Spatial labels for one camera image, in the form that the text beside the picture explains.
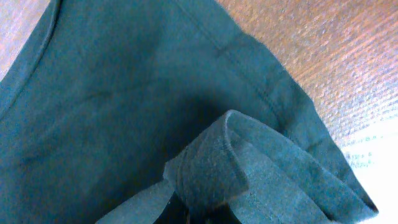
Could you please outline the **dark green Nike t-shirt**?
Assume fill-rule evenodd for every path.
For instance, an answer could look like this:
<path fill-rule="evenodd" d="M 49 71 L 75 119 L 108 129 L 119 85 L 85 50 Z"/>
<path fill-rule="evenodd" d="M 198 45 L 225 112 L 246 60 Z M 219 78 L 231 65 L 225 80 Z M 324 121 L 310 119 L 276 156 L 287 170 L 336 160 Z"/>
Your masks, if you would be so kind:
<path fill-rule="evenodd" d="M 1 82 L 2 223 L 358 223 L 311 99 L 215 1 L 51 1 Z"/>

